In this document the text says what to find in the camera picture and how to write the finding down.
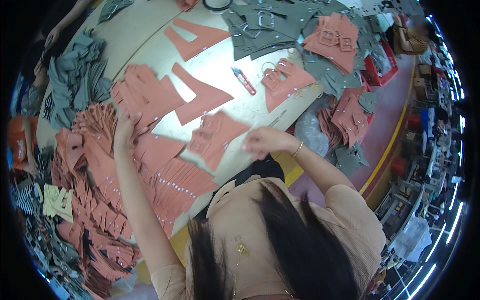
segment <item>red floor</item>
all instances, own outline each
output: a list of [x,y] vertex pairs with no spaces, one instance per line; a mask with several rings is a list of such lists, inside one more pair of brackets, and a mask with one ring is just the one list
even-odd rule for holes
[[[367,182],[387,149],[407,99],[413,56],[402,55],[396,62],[399,71],[395,77],[384,87],[372,87],[372,91],[379,93],[378,103],[370,130],[361,144],[370,167],[359,167],[350,178],[358,191]],[[297,197],[308,192],[311,202],[323,207],[325,205],[323,194],[306,173],[303,173],[289,190]]]

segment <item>black hair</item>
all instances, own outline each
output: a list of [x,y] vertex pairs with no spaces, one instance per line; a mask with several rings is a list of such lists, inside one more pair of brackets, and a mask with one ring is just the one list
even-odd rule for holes
[[428,30],[428,39],[439,46],[440,39],[435,31],[435,26],[433,26],[433,24],[429,21],[425,20],[425,28]]
[[[346,249],[317,218],[307,195],[302,196],[300,203],[303,221],[278,186],[266,181],[261,191],[262,198],[253,201],[260,209],[270,247],[277,259],[275,267],[289,293],[301,300],[357,300],[363,296],[355,282]],[[227,272],[225,251],[220,254],[219,261],[216,260],[208,225],[194,223],[189,225],[189,232],[193,298],[231,299],[233,280]]]

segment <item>red plastic basket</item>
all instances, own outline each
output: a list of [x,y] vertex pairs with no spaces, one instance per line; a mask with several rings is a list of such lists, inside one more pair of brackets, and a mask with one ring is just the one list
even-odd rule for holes
[[388,57],[388,61],[392,65],[392,69],[387,74],[384,74],[383,77],[379,77],[378,71],[373,64],[372,57],[370,55],[367,56],[367,58],[365,59],[365,67],[367,69],[360,72],[365,77],[368,84],[371,86],[385,86],[393,78],[393,76],[398,73],[398,66],[396,64],[395,55],[390,48],[390,45],[388,43],[385,43],[383,40],[380,40],[380,45],[382,45],[382,47],[384,48],[385,53]]

